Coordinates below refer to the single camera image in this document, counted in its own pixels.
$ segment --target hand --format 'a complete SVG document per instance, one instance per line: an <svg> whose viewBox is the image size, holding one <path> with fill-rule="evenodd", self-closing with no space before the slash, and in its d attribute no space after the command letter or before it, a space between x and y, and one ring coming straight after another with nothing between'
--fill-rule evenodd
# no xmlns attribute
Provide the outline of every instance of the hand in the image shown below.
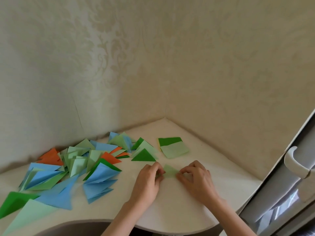
<svg viewBox="0 0 315 236"><path fill-rule="evenodd" d="M188 180L184 173L192 174L192 181ZM211 179L210 171L199 161L194 161L176 174L176 178L183 183L188 192L200 203L207 206L220 199Z"/></svg>
<svg viewBox="0 0 315 236"><path fill-rule="evenodd" d="M163 167L158 162L152 166L145 165L136 179L129 203L141 207L143 212L146 211L157 196L164 173Z"/></svg>

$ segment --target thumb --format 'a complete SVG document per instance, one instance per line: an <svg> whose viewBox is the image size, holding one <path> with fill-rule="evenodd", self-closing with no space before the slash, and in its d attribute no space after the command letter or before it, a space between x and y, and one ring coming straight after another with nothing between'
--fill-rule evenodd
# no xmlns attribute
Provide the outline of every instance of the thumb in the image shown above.
<svg viewBox="0 0 315 236"><path fill-rule="evenodd" d="M191 188L192 183L183 174L177 173L176 178L186 187L187 190Z"/></svg>
<svg viewBox="0 0 315 236"><path fill-rule="evenodd" d="M164 176L159 176L155 179L155 187L160 188L161 181L164 179Z"/></svg>

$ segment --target wallpaper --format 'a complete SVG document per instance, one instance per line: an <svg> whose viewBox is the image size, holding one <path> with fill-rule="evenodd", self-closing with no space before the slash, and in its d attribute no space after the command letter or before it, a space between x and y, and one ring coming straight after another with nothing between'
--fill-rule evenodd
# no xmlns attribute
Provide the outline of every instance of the wallpaper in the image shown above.
<svg viewBox="0 0 315 236"><path fill-rule="evenodd" d="M0 168L166 116L263 179L314 108L314 8L0 0Z"/></svg>
<svg viewBox="0 0 315 236"><path fill-rule="evenodd" d="M174 10L166 116L263 179L315 107L314 0Z"/></svg>

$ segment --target white plastic handle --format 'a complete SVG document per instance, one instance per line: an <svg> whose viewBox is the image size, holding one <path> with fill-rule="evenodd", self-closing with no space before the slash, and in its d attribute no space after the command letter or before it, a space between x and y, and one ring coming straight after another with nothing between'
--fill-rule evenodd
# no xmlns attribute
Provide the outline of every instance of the white plastic handle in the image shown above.
<svg viewBox="0 0 315 236"><path fill-rule="evenodd" d="M293 146L287 151L284 156L284 164L293 174L301 179L305 179L309 176L311 170L302 166L294 159L293 153L296 149L297 146Z"/></svg>

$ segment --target table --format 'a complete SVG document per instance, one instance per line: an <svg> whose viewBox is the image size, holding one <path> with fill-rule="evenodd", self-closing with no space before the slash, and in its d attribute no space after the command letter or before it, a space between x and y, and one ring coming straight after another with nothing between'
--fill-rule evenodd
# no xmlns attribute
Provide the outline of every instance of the table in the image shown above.
<svg viewBox="0 0 315 236"><path fill-rule="evenodd" d="M236 211L254 193L261 181L237 166L206 143L182 129L175 123L160 119L126 131L132 138L142 137L157 148L157 138L181 137L190 152L174 159L167 159L162 152L157 154L159 162L176 169L199 160L210 170L214 185L222 198L226 199ZM98 140L107 143L107 138ZM123 203L131 194L136 177L148 162L121 159L115 164L122 172L118 181L112 186L109 194L88 204L82 189L81 176L73 187L73 210L59 209L54 213L37 220L9 235L33 236L43 231L78 222L110 222L119 212ZM21 183L28 165L10 170L0 175L0 203L10 191L16 191ZM0 220L0 234L12 222L19 210ZM151 207L137 222L136 227L160 234L193 234L207 230L218 224L218 221L203 205L193 199L176 178L166 178L161 183L160 191Z"/></svg>

